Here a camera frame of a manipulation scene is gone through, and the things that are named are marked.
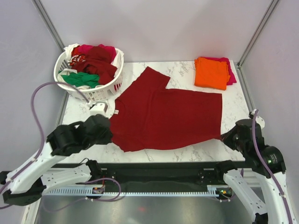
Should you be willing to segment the dark red t shirt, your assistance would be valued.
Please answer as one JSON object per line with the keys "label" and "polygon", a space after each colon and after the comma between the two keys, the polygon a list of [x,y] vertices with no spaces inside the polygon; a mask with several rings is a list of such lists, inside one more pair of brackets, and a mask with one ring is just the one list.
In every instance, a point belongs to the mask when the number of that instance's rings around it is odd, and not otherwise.
{"label": "dark red t shirt", "polygon": [[172,150],[220,138],[222,95],[167,89],[169,80],[147,67],[115,100],[112,142],[124,152]]}

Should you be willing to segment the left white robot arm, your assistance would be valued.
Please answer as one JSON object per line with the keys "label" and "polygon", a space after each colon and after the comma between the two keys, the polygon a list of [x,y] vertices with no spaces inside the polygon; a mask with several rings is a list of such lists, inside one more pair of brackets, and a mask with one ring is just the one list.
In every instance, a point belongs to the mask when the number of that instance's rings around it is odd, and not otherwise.
{"label": "left white robot arm", "polygon": [[8,206],[26,206],[48,192],[72,184],[99,183],[103,173],[95,160],[58,173],[47,171],[67,157],[94,145],[112,141],[110,121],[103,115],[90,116],[86,121],[60,125],[51,132],[42,150],[13,171],[2,171],[0,190]]}

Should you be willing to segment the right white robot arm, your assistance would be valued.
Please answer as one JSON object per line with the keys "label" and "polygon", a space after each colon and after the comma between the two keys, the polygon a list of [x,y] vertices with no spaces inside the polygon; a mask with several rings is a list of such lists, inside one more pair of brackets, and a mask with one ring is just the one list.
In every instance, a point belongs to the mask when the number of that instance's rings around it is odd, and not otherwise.
{"label": "right white robot arm", "polygon": [[254,119],[242,119],[221,136],[229,148],[240,152],[261,187],[262,201],[243,179],[235,162],[216,165],[214,178],[226,183],[240,199],[254,224],[297,224],[286,184],[286,166],[279,149],[266,145],[262,128]]}

